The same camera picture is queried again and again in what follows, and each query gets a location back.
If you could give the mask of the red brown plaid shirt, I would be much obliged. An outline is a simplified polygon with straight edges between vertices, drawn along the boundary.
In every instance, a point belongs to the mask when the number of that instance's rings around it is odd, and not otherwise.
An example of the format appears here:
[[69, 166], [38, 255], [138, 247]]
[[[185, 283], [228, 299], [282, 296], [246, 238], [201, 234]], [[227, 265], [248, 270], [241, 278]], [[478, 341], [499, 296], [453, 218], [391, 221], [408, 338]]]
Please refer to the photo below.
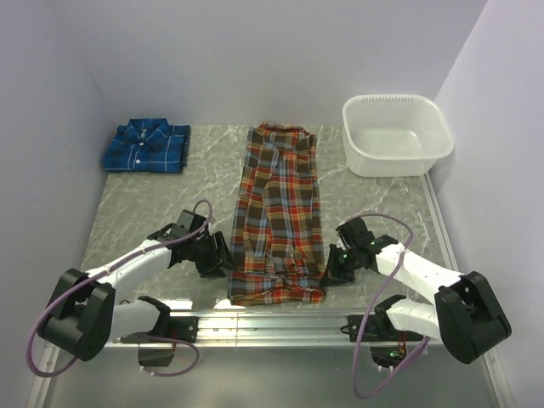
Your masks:
[[232, 304], [325, 299], [316, 147], [316, 135], [302, 127], [249, 130], [231, 235]]

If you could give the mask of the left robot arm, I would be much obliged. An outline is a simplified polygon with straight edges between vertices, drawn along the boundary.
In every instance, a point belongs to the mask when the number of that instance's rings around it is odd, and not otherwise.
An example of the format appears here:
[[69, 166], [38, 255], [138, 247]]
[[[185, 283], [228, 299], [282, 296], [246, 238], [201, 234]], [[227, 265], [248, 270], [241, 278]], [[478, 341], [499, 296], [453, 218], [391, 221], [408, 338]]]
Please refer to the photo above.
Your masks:
[[204, 231], [178, 242], [174, 235], [158, 230], [129, 255], [119, 269], [113, 263], [105, 265], [107, 275], [100, 268], [67, 270], [54, 288], [37, 335], [81, 361], [91, 360], [115, 339], [193, 343], [196, 317], [177, 318], [164, 302], [149, 296], [131, 303], [119, 300], [144, 278], [184, 261], [194, 263], [202, 278], [225, 277], [233, 261], [223, 233]]

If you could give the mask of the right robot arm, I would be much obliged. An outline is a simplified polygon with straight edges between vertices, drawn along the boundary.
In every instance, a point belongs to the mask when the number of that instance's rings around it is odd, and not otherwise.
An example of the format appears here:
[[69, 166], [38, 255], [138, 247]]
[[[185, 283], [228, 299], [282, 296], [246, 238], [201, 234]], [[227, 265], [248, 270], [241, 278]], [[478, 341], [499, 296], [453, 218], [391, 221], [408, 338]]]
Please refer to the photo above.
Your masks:
[[323, 286], [354, 282], [358, 269], [396, 280], [423, 297], [376, 301], [367, 316], [352, 314], [343, 328], [351, 342], [440, 340], [458, 361], [469, 364], [509, 338], [512, 327], [488, 280], [479, 272], [447, 269], [410, 251], [407, 242], [374, 236], [362, 218], [337, 227]]

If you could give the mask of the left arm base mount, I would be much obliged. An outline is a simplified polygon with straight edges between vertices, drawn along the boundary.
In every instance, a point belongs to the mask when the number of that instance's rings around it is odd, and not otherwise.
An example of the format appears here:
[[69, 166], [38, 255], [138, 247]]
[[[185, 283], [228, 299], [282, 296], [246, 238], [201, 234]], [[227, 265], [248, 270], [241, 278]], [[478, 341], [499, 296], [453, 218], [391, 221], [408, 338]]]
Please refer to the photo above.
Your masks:
[[137, 331], [119, 337], [119, 343], [171, 343], [183, 340], [188, 343], [196, 341], [199, 318], [194, 315], [161, 318], [150, 331]]

